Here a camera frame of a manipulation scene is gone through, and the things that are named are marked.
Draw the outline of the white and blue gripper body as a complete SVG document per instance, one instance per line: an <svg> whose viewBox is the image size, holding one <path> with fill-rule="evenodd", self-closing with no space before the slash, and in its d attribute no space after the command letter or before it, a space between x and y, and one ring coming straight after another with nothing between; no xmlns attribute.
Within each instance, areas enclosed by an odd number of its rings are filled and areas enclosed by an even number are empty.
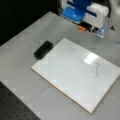
<svg viewBox="0 0 120 120"><path fill-rule="evenodd" d="M79 24L84 21L94 27L102 28L107 20L108 8L93 0L61 0L61 15Z"/></svg>

